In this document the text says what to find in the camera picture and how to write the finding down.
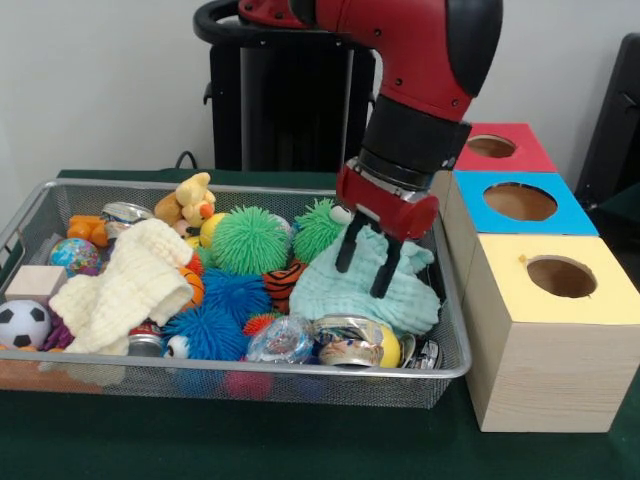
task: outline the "googly eye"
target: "googly eye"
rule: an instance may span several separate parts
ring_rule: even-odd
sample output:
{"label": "googly eye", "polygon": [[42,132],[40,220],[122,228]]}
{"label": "googly eye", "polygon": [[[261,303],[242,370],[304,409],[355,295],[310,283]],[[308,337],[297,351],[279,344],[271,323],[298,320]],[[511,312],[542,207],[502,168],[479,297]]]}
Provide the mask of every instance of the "googly eye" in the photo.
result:
{"label": "googly eye", "polygon": [[171,337],[167,343],[167,353],[164,356],[165,358],[188,358],[189,345],[187,337],[182,335]]}
{"label": "googly eye", "polygon": [[340,205],[336,205],[329,212],[329,217],[334,222],[340,225],[349,225],[351,223],[351,212],[341,207]]}

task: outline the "wire mesh basket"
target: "wire mesh basket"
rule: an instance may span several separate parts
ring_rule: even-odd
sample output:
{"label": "wire mesh basket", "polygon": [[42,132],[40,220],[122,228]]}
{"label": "wire mesh basket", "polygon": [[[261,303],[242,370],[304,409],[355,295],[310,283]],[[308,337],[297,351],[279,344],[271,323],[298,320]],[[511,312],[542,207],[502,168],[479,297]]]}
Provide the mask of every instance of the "wire mesh basket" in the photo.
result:
{"label": "wire mesh basket", "polygon": [[[153,209],[175,187],[97,180],[55,180],[41,185],[0,235],[0,294],[4,297],[20,265],[46,264],[50,249],[65,236],[72,215],[98,215],[106,203],[114,201]],[[327,190],[215,185],[211,190],[216,194],[218,211],[256,205],[290,222],[314,199],[335,195]],[[471,355],[439,220],[423,241],[436,256],[424,280],[443,300],[440,321],[430,332],[443,355],[437,370],[345,370],[319,365],[2,350],[0,389],[431,408],[449,382],[467,372]],[[105,382],[108,377],[118,381]]]}

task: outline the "teal washcloth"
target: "teal washcloth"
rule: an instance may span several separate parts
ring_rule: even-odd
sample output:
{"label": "teal washcloth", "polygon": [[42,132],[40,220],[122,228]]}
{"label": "teal washcloth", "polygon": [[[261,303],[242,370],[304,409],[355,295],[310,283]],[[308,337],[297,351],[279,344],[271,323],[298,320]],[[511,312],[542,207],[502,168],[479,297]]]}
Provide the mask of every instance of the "teal washcloth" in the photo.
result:
{"label": "teal washcloth", "polygon": [[433,263],[429,250],[405,242],[387,295],[373,298],[369,290],[386,260],[387,240],[370,227],[363,227],[349,271],[340,273],[335,261],[343,237],[344,232],[300,276],[291,293],[292,315],[316,320],[328,314],[350,313],[386,324],[398,333],[418,335],[438,323],[440,300],[416,276]]}

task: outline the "white wall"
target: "white wall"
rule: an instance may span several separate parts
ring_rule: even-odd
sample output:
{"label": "white wall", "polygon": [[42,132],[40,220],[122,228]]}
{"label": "white wall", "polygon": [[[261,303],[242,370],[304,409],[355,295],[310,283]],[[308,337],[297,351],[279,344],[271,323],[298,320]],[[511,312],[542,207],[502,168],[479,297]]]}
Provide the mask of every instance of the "white wall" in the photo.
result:
{"label": "white wall", "polygon": [[[212,166],[208,45],[191,27],[205,1],[0,0],[3,199],[61,168],[157,169],[183,149]],[[530,122],[573,184],[639,18],[639,0],[505,0],[495,64],[468,118]]]}

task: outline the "toy soccer ball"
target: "toy soccer ball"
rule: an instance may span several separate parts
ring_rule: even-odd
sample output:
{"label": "toy soccer ball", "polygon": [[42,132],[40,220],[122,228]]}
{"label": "toy soccer ball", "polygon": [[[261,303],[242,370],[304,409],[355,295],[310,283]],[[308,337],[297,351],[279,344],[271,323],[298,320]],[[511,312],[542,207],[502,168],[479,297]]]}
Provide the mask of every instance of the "toy soccer ball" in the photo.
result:
{"label": "toy soccer ball", "polygon": [[0,345],[42,348],[50,331],[51,318],[39,303],[13,300],[0,306]]}

